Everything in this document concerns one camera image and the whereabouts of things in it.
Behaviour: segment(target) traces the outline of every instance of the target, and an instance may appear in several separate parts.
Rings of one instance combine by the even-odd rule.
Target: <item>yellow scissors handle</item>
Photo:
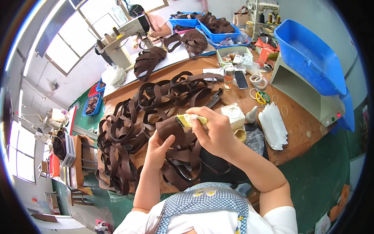
[[[259,93],[259,92],[256,92],[256,100],[261,104],[266,103],[266,100],[262,97],[261,93]]]

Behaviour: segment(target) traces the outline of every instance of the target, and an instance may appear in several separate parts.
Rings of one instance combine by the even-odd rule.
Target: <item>window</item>
[[[9,144],[8,170],[16,177],[29,183],[35,181],[35,142],[34,134],[13,121]]]
[[[169,6],[167,0],[126,0],[140,4],[146,12]],[[113,27],[122,26],[130,17],[124,1],[118,6],[114,0],[87,0],[64,23],[50,43],[46,57],[66,76],[93,49],[97,39]]]

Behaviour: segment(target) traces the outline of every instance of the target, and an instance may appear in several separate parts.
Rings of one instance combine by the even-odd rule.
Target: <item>white t-shirt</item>
[[[155,205],[148,214],[131,211],[113,234],[144,233],[146,226],[158,220],[165,201]],[[180,214],[171,217],[167,234],[182,234],[195,229],[197,234],[235,233],[238,213],[219,210],[205,213]],[[261,217],[248,203],[247,233],[298,234],[296,211],[291,206],[275,208]]]

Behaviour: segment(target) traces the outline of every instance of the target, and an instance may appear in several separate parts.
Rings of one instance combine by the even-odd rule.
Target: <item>blue gingham apron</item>
[[[230,183],[205,182],[170,196],[165,200],[164,214],[156,233],[166,234],[173,215],[226,209],[238,212],[235,234],[246,234],[248,201],[245,193],[251,186],[247,183],[239,184],[235,189],[230,186]]]

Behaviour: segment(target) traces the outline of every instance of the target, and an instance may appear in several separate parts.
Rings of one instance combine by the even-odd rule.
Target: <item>left hand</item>
[[[161,169],[165,161],[166,151],[170,148],[174,140],[175,136],[170,135],[165,142],[163,142],[156,130],[148,141],[144,167]]]
[[[159,37],[159,34],[157,32],[149,33],[148,36],[150,37]]]

